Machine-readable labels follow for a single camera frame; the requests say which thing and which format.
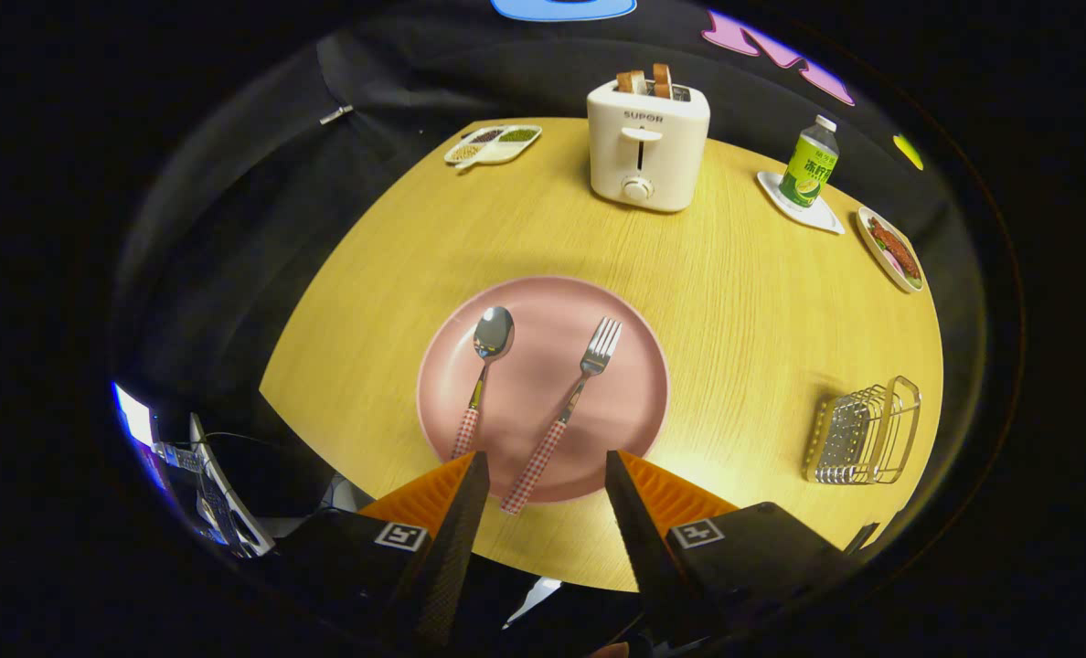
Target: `bottle label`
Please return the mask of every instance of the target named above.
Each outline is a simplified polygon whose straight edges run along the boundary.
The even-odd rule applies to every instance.
[[[778,184],[778,191],[791,203],[811,207],[816,199],[819,199],[819,190],[822,190],[823,184],[832,175],[837,159],[799,137],[794,145],[794,155],[791,155],[791,162],[786,165],[783,181]]]

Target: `pink plate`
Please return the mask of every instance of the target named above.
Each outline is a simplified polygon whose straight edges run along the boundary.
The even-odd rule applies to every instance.
[[[417,414],[430,446],[450,458],[458,426],[482,370],[473,326],[501,305],[515,320],[509,353],[490,366],[473,450],[488,453],[490,493],[510,491],[531,451],[568,403],[580,358],[606,315],[622,324],[604,374],[589,379],[564,439],[530,503],[558,503],[604,488],[609,450],[648,453],[669,400],[669,371],[653,330],[635,308],[604,288],[560,276],[507,280],[480,292],[450,316],[425,353]]]

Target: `toaster lever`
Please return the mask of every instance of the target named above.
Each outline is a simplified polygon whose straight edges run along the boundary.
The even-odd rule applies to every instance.
[[[657,141],[657,139],[661,138],[660,132],[645,130],[644,128],[621,128],[620,134],[628,139],[634,139],[634,141]]]

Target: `pink letter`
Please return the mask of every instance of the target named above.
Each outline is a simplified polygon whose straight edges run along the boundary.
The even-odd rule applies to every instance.
[[[752,55],[752,58],[757,58],[759,49],[761,49],[776,66],[784,67],[784,69],[785,67],[794,66],[795,62],[803,60],[803,67],[799,69],[799,75],[803,76],[803,79],[815,84],[819,89],[823,89],[823,91],[834,96],[835,99],[844,101],[848,105],[856,105],[856,101],[848,94],[844,84],[830,74],[830,72],[818,66],[818,64],[804,60],[803,55],[795,53],[788,47],[782,46],[779,41],[774,41],[773,38],[769,38],[763,33],[754,29],[752,26],[741,24],[741,22],[734,21],[730,16],[709,12],[709,18],[714,23],[714,29],[702,33],[706,41],[715,46],[721,46],[722,49],[735,50],[737,53]],[[747,35],[754,39],[759,49],[750,45],[747,40]]]

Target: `small plate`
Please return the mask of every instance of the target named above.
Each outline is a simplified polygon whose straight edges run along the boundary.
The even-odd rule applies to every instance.
[[[482,135],[488,134],[490,130],[501,130],[501,132],[490,141],[476,141],[477,138]],[[527,141],[500,141],[502,136],[510,132],[510,130],[534,130],[534,135],[531,136]],[[519,153],[527,150],[527,147],[534,144],[535,139],[540,138],[543,134],[543,126],[540,125],[488,125],[483,128],[473,130],[473,132],[467,135],[459,141],[458,144],[452,147],[452,149],[446,151],[446,162],[450,164],[459,164],[468,161],[468,159],[475,159],[476,164],[500,164],[508,161],[513,161],[518,157]],[[467,147],[479,147],[472,155],[459,155],[463,153],[464,149]]]
[[[791,217],[799,224],[806,226],[811,226],[811,228],[821,228],[823,230],[831,230],[832,233],[838,233],[843,236],[844,225],[841,224],[838,217],[832,212],[828,201],[823,200],[823,197],[816,197],[816,203],[811,204],[810,208],[799,210],[794,207],[790,201],[783,199],[782,193],[778,191],[778,184],[783,179],[782,174],[774,174],[771,170],[760,170],[759,172],[759,185],[763,188],[766,195],[770,197],[774,205],[785,214],[785,216]]]
[[[669,400],[660,344],[635,308],[585,280],[531,276],[508,280],[460,305],[433,337],[417,380],[421,430],[442,461],[482,370],[473,326],[492,305],[515,318],[509,353],[490,366],[473,448],[488,453],[490,494],[502,497],[580,380],[580,358],[602,317],[622,324],[620,342],[602,375],[588,380],[564,439],[531,504],[558,503],[604,488],[605,455],[644,455],[656,441]]]
[[[872,251],[873,257],[875,257],[876,262],[881,264],[881,267],[885,270],[885,275],[888,275],[888,278],[893,280],[893,283],[897,283],[899,289],[902,289],[902,291],[906,292],[917,292],[923,289],[924,284],[926,284],[924,269],[921,267],[920,260],[915,257],[915,251],[912,250],[912,244],[908,241],[908,238],[905,237],[905,233],[899,232],[895,226],[888,224],[888,220],[886,220],[885,217],[879,216],[875,211],[866,207],[866,205],[861,205],[860,210],[857,211],[856,214],[856,226],[860,229],[860,237],[863,238],[864,244],[868,245],[869,251]],[[872,237],[872,228],[870,227],[870,220],[873,219],[875,219],[887,232],[893,233],[895,238],[901,241],[905,249],[908,250],[908,253],[912,257],[912,263],[915,263],[915,270],[918,270],[918,274],[921,276],[918,284],[914,286],[910,282],[910,280],[908,280],[907,276],[905,276],[905,271],[901,269],[901,266],[897,263],[897,258],[892,257],[892,254],[886,253],[885,250],[881,249],[881,245],[877,245],[876,238]]]

